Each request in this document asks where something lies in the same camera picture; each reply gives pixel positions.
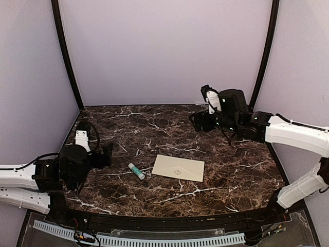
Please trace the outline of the green white glue stick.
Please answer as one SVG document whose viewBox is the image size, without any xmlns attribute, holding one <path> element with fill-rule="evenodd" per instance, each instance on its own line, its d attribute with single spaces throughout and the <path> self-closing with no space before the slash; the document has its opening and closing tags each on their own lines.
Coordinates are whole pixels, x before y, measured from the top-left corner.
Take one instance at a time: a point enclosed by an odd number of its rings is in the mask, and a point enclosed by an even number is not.
<svg viewBox="0 0 329 247">
<path fill-rule="evenodd" d="M 139 177 L 140 180 L 143 180 L 145 178 L 144 173 L 139 170 L 133 163 L 129 163 L 128 167 L 135 175 Z"/>
</svg>

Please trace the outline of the cream paper envelope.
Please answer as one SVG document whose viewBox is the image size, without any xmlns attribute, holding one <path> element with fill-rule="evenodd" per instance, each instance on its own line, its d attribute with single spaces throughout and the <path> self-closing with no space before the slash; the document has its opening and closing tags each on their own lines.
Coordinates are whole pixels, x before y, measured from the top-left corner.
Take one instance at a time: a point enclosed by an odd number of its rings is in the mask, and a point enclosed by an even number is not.
<svg viewBox="0 0 329 247">
<path fill-rule="evenodd" d="M 152 174 L 163 177 L 203 182 L 204 161 L 157 155 Z"/>
</svg>

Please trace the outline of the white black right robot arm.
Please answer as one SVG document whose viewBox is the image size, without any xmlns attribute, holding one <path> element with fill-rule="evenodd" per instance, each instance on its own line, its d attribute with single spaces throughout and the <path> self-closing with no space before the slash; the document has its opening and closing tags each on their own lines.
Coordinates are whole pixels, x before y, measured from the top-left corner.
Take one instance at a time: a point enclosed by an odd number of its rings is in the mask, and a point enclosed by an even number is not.
<svg viewBox="0 0 329 247">
<path fill-rule="evenodd" d="M 282 210 L 318 190 L 328 189 L 328 128 L 295 122 L 280 114 L 253 112 L 247 105 L 244 92 L 228 89 L 218 92 L 208 85 L 201 93 L 208 104 L 207 111 L 193 113 L 189 120 L 197 132 L 219 129 L 224 135 L 259 143 L 283 144 L 307 150 L 321 156 L 319 163 L 308 173 L 287 185 L 272 196 L 262 218 L 274 223 Z"/>
</svg>

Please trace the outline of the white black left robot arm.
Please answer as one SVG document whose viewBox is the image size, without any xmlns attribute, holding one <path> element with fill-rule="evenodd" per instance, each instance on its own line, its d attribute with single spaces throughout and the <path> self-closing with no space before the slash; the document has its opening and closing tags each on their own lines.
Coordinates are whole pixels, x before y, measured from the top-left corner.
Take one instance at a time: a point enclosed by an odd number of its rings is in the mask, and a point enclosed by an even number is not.
<svg viewBox="0 0 329 247">
<path fill-rule="evenodd" d="M 28 164 L 1 166 L 1 202 L 19 208 L 52 215 L 61 224 L 69 224 L 72 212 L 66 208 L 61 191 L 80 193 L 92 169 L 112 163 L 113 145 L 101 152 L 87 151 L 81 145 L 61 148 L 58 153 L 38 156 Z"/>
</svg>

